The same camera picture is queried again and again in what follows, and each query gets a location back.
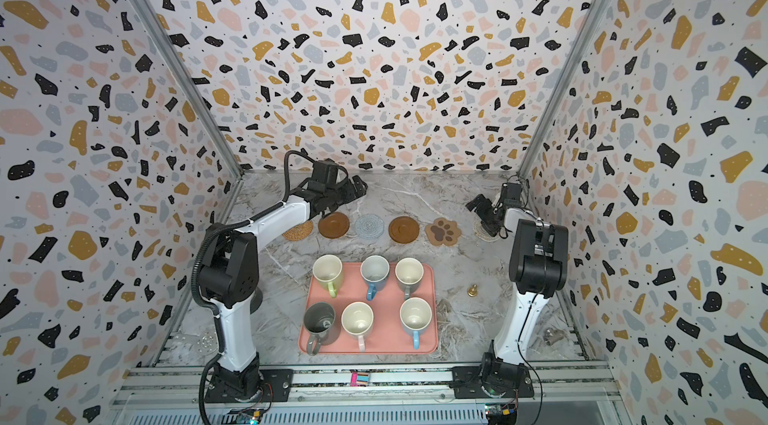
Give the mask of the dark brown wooden coaster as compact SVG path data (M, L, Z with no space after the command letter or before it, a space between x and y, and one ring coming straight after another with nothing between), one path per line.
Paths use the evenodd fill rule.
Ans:
M349 230L350 220L341 212L334 212L318 222L319 233L327 239L343 237Z

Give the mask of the light blue woven coaster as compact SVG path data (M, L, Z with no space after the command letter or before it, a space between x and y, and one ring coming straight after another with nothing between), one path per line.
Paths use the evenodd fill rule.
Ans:
M384 221L375 214L361 215L355 221L354 229L362 240L377 240L384 233Z

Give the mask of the brown rattan woven coaster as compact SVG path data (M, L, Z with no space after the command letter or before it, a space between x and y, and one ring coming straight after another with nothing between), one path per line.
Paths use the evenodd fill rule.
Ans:
M298 242L309 237L314 230L314 224L312 221L304 222L301 225L294 226L284 232L282 236L290 242Z

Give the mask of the cork paw coaster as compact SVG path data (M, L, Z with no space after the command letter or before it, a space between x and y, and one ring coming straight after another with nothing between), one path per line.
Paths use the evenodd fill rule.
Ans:
M456 221L446 218L437 218L425 227L425 234L429 243L435 247L455 246L462 236Z

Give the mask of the light brown wooden coaster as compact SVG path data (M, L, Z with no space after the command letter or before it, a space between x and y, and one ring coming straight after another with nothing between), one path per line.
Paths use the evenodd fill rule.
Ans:
M390 238L399 244L409 244L415 241L420 232L419 223L409 216L394 218L388 227Z

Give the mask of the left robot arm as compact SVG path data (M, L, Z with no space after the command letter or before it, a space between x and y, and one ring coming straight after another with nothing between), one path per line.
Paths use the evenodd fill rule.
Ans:
M212 313L218 349L203 368L198 406L217 394L247 401L264 389L251 314L261 305L261 250L290 229L322 218L367 194L368 185L331 159L314 160L291 150L283 164L284 194L243 221L211 225L190 275L191 296Z

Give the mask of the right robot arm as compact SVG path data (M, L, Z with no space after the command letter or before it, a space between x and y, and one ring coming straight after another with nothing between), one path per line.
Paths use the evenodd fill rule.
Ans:
M477 376L470 380L491 397L510 396L528 378L527 350L538 318L565 285L568 229L544 221L519 199L504 194L495 202L480 194L466 208L478 216L489 236L506 231L513 239L508 269L512 300Z

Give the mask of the green mug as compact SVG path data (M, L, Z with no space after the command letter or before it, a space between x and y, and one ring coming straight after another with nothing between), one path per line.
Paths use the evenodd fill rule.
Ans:
M336 298L343 284L343 263L336 255L323 255L313 264L315 280L332 298Z

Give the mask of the blue mug back middle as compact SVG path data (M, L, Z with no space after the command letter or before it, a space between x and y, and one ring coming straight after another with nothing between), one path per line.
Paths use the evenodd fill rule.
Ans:
M370 256L361 263L360 273L367 287L366 300L373 301L386 286L390 263L382 256Z

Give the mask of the grey mug back right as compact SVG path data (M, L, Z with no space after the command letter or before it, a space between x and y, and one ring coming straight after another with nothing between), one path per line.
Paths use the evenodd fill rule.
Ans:
M404 299L410 299L420 286L424 277L424 266L415 258L403 258L395 266L398 286L404 293Z

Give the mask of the dark grey mug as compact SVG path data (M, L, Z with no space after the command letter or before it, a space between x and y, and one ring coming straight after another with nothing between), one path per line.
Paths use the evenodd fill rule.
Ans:
M333 344L340 334L336 311L326 302L318 302L307 309L303 326L309 333L306 352L311 356L317 355L323 346Z

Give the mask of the black tape roll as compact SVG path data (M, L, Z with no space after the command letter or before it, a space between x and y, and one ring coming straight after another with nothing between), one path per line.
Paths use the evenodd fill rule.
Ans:
M263 303L263 292L256 288L250 297L249 313L254 314Z

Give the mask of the small metal object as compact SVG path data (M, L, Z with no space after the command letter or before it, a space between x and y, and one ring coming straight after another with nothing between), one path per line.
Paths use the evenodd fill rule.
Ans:
M565 337L566 333L560 329L547 328L543 332L543 340L548 346L553 346Z

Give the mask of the pink tray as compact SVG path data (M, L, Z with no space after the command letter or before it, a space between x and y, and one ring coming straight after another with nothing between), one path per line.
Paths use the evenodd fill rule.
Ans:
M330 344L319 347L320 355L428 355L438 348L439 337L436 316L436 292L434 273L430 266L424 267L422 281L413 293L415 298L425 301L430 307L430 323L414 339L401 321L400 309L405 301L404 292L399 288L395 277L395 266L390 266L390 273L384 288L378 291L372 300L367 299L368 285L360 273L360 263L343 264L343 283L338 295L333 298L320 282L312 280L306 300L311 307L323 302L330 304L336 313L338 338ZM341 326L343 311L352 303L360 302L369 306L373 312L373 325L370 333L363 339L364 349L359 346L356 336L346 332Z

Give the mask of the pink handled cream mug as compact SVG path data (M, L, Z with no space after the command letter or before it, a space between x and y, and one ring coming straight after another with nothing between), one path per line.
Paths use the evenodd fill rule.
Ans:
M366 352L366 339L374 325L374 312L364 302L353 302L345 307L341 316L344 331L356 340L358 352Z

